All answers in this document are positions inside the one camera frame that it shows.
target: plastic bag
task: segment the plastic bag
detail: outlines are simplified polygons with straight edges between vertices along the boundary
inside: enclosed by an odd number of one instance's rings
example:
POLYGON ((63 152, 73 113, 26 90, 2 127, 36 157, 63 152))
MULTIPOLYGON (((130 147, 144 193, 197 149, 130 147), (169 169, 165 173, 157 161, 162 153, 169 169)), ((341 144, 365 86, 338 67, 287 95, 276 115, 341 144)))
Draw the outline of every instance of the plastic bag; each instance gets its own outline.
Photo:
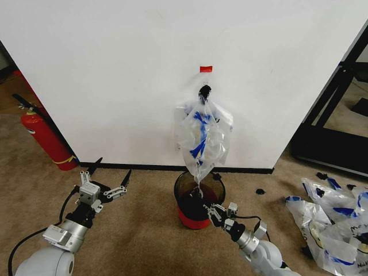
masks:
POLYGON ((319 204, 327 216, 335 223, 355 216, 355 198, 350 192, 326 187, 308 178, 302 178, 302 184, 308 196, 319 204))
POLYGON ((232 115, 208 99, 177 106, 176 141, 189 172, 199 184, 217 162, 224 164, 229 151, 232 115))
POLYGON ((327 181, 331 187, 303 178, 314 204, 292 196, 286 206, 318 266, 335 275, 368 275, 368 192, 327 181))
POLYGON ((292 213, 312 256, 319 267, 338 276, 355 275, 357 248, 325 231, 333 226, 320 205, 300 197, 288 197, 286 207, 292 213))

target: red trash can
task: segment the red trash can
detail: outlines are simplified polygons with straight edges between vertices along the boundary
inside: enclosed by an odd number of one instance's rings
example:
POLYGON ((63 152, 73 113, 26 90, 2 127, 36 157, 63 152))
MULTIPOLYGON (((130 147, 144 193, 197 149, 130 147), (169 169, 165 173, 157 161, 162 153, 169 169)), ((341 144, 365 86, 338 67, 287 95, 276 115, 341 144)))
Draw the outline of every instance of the red trash can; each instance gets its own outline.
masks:
POLYGON ((190 229, 203 229, 211 224, 207 206, 222 204, 225 200, 225 185, 220 174, 210 172, 200 183, 203 198, 195 192, 197 183, 189 172, 182 173, 175 181, 174 195, 178 203, 179 218, 190 229))

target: black metal frame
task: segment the black metal frame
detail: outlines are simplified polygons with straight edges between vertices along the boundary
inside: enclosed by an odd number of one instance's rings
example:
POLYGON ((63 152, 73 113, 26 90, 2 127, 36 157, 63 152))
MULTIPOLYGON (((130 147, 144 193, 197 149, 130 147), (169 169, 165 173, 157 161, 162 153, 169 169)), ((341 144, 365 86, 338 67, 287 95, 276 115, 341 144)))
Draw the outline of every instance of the black metal frame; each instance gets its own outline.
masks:
POLYGON ((294 134, 291 142, 294 157, 368 177, 368 138, 324 128, 353 78, 361 81, 357 68, 368 69, 368 63, 356 62, 367 45, 368 26, 345 61, 339 63, 336 74, 294 134), (312 125, 324 107, 316 125, 312 125))

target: fire extinguisher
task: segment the fire extinguisher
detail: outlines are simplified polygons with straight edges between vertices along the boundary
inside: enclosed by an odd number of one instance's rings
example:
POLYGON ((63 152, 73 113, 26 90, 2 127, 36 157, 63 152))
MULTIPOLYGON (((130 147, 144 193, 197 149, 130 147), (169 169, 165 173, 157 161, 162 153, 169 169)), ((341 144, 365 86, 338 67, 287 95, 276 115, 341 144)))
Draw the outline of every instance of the fire extinguisher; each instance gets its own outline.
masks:
POLYGON ((67 148, 66 143, 58 136, 59 131, 55 131, 57 128, 53 125, 51 119, 47 118, 39 108, 31 105, 18 94, 13 94, 13 97, 28 108, 27 113, 22 115, 21 122, 50 156, 52 161, 62 171, 75 168, 78 165, 76 157, 67 148))

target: black object on floor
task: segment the black object on floor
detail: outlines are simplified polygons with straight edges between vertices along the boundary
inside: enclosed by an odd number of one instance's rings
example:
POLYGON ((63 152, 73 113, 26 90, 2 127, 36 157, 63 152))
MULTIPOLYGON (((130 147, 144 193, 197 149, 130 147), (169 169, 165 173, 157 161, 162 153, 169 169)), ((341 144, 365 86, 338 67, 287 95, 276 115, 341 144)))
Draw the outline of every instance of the black object on floor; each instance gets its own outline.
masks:
POLYGON ((328 178, 328 175, 323 174, 322 172, 317 172, 316 176, 321 180, 326 180, 328 178))
POLYGON ((312 259, 312 260, 313 260, 313 255, 312 255, 311 250, 309 249, 309 247, 308 247, 308 246, 306 246, 306 247, 302 247, 302 248, 301 248, 301 252, 303 252, 303 254, 304 254, 305 256, 307 256, 309 259, 312 259))
POLYGON ((265 194, 266 192, 265 192, 265 190, 263 190, 263 189, 256 189, 256 190, 255 190, 255 193, 256 193, 256 194, 265 194))
POLYGON ((368 99, 361 98, 351 109, 355 113, 368 117, 368 99))
POLYGON ((354 187, 356 187, 356 185, 353 185, 353 184, 347 184, 346 185, 346 188, 348 188, 351 191, 354 189, 354 187))

